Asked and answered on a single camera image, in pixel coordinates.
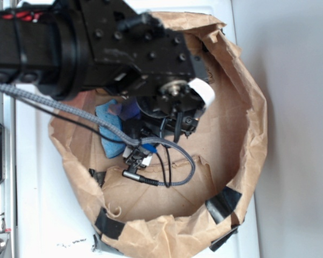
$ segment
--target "blue sponge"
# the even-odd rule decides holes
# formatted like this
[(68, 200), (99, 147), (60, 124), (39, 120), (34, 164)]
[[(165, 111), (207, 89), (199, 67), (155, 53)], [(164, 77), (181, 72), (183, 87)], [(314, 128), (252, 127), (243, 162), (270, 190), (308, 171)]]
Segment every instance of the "blue sponge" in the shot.
[[(120, 118), (118, 116), (115, 116), (115, 115), (110, 114), (108, 112), (109, 106), (112, 104), (117, 104), (117, 101), (115, 99), (112, 99), (111, 101), (109, 101), (103, 105), (97, 106), (96, 107), (96, 115), (99, 118), (103, 119), (104, 121), (106, 121), (106, 122), (108, 122), (108, 123), (110, 123), (122, 130), (122, 124), (121, 124)], [(104, 128), (103, 126), (99, 127), (99, 131), (101, 134), (108, 137), (109, 139), (121, 141), (121, 139), (118, 136), (116, 136), (115, 134), (113, 134), (111, 131)], [(103, 138), (102, 138), (102, 146), (104, 148), (104, 151), (105, 151), (108, 159), (112, 159), (112, 158), (120, 155), (125, 149), (125, 144), (117, 144), (117, 143), (110, 142), (110, 141), (103, 139)]]

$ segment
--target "white wall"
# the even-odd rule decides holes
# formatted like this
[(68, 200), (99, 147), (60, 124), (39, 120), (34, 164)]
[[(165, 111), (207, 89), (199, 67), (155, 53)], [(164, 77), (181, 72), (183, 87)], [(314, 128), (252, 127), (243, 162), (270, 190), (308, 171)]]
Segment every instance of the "white wall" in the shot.
[(261, 257), (323, 257), (323, 0), (233, 0), (242, 59), (269, 102), (256, 190)]

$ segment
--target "black tape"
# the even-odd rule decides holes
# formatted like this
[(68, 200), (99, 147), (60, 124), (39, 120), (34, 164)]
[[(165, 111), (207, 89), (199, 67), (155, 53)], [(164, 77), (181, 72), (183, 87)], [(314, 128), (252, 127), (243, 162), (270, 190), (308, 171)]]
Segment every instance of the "black tape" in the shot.
[(100, 250), (100, 251), (104, 251), (104, 252), (107, 252), (107, 253), (112, 253), (112, 254), (117, 254), (117, 255), (124, 255), (123, 253), (121, 253), (119, 250), (117, 250), (116, 248), (104, 243), (102, 240), (101, 240), (101, 237), (96, 234), (96, 235), (93, 235), (93, 238), (94, 238), (94, 245), (92, 246), (92, 251), (94, 252), (95, 250)]
[(125, 223), (110, 219), (107, 216), (107, 211), (104, 208), (101, 209), (95, 223), (95, 226), (104, 235), (112, 239), (118, 239), (123, 231), (124, 225)]
[(234, 234), (238, 233), (238, 226), (235, 226), (230, 232), (228, 232), (223, 237), (212, 242), (212, 245), (209, 247), (213, 252), (217, 251), (226, 241)]
[(236, 209), (242, 194), (225, 187), (219, 194), (206, 201), (206, 207), (215, 223), (219, 224)]
[(102, 187), (105, 183), (105, 177), (107, 172), (97, 172), (96, 170), (90, 168), (89, 170), (90, 175), (97, 181), (98, 185)]

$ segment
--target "metal frame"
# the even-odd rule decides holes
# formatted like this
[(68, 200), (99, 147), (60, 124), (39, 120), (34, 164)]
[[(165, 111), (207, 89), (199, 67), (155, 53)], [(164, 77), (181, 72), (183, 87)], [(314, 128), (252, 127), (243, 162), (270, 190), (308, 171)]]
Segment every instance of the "metal frame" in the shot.
[[(0, 0), (0, 10), (17, 0)], [(0, 184), (0, 252), (2, 258), (17, 258), (15, 101), (0, 93), (0, 123), (3, 130), (3, 178)]]

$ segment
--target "brown paper bag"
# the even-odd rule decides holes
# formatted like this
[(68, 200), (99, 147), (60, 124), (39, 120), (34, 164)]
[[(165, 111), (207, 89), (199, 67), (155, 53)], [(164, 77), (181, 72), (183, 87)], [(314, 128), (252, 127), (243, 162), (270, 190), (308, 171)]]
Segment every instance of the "brown paper bag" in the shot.
[[(194, 13), (153, 15), (166, 27), (184, 32), (189, 49), (205, 61), (216, 93), (196, 133), (179, 143), (196, 162), (192, 180), (167, 189), (124, 178), (123, 159), (108, 160), (98, 136), (59, 119), (52, 119), (50, 137), (81, 207), (103, 233), (103, 242), (129, 257), (192, 257), (244, 221), (266, 157), (266, 101), (240, 60), (241, 50), (221, 32), (224, 23)], [(202, 41), (209, 52), (202, 50)], [(94, 113), (96, 105), (110, 99), (91, 91), (69, 104)], [(173, 180), (183, 180), (189, 163), (176, 151), (171, 157)], [(89, 168), (107, 172), (102, 188)], [(162, 180), (157, 160), (139, 173)], [(232, 196), (238, 196), (234, 205)], [(99, 214), (104, 215), (104, 224), (98, 221)]]

